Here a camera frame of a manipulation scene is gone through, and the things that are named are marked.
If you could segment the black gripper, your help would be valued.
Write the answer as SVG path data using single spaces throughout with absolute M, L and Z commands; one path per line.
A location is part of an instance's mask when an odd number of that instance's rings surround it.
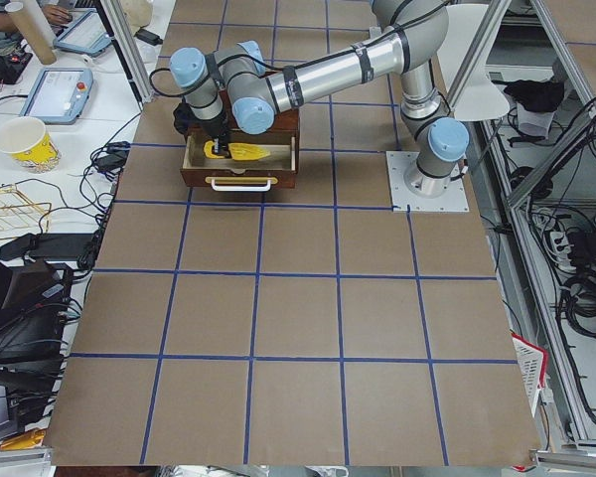
M 173 116 L 174 127 L 180 134 L 189 136 L 194 125 L 200 126 L 214 140 L 212 153 L 218 157 L 228 157 L 228 121 L 223 109 L 212 119 L 200 119 L 188 103 L 181 101 L 174 109 Z

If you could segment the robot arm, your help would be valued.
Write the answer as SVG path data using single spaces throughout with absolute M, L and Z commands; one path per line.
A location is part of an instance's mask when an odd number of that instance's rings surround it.
M 469 144 L 438 91 L 431 59 L 446 39 L 444 1 L 373 1 L 375 38 L 275 73 L 254 41 L 205 54 L 183 48 L 169 63 L 180 88 L 174 126 L 186 140 L 189 187 L 262 193 L 292 188 L 298 172 L 298 109 L 386 75 L 399 75 L 400 114 L 419 147 L 403 174 L 423 198 L 441 196 Z

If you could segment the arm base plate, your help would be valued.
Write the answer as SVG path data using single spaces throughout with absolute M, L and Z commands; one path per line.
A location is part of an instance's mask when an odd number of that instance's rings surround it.
M 469 212 L 457 163 L 447 177 L 435 179 L 424 176 L 418 170 L 416 151 L 387 151 L 385 155 L 391 207 L 395 212 Z

